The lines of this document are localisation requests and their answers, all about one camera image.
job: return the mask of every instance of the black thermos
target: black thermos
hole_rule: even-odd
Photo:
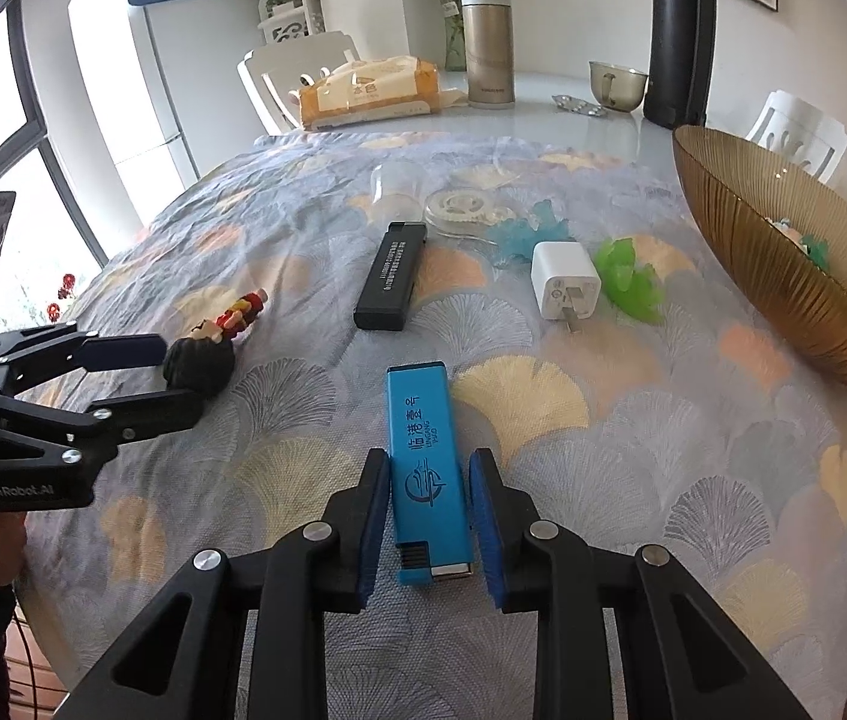
[[[717,0],[654,0],[643,116],[661,127],[707,122]]]

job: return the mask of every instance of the amber glass bowl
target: amber glass bowl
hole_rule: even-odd
[[[681,127],[673,142],[690,213],[729,277],[811,365],[847,385],[847,201],[726,132]],[[767,218],[826,241],[830,273]]]

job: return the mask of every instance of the charger plug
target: charger plug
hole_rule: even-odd
[[[571,330],[577,319],[593,314],[600,295],[600,276],[582,244],[545,241],[534,247],[530,280],[544,319],[566,319]]]

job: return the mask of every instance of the wooden floor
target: wooden floor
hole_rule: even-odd
[[[40,720],[49,720],[54,709],[60,706],[67,693],[38,648],[37,642],[34,641],[30,626],[27,625],[23,612],[19,608],[17,617],[23,634],[27,637],[30,655],[34,661],[34,676],[37,678],[37,717]],[[30,665],[27,661],[27,651],[20,640],[17,624],[14,622],[11,622],[7,629],[7,665],[10,669],[10,717],[13,720],[33,720],[34,690],[31,686]]]

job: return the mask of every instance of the chair backrest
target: chair backrest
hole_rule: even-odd
[[[843,124],[783,90],[767,98],[747,140],[785,156],[823,183],[847,151]]]
[[[300,127],[297,90],[358,58],[350,35],[322,32],[254,49],[238,74],[267,132],[281,135]]]

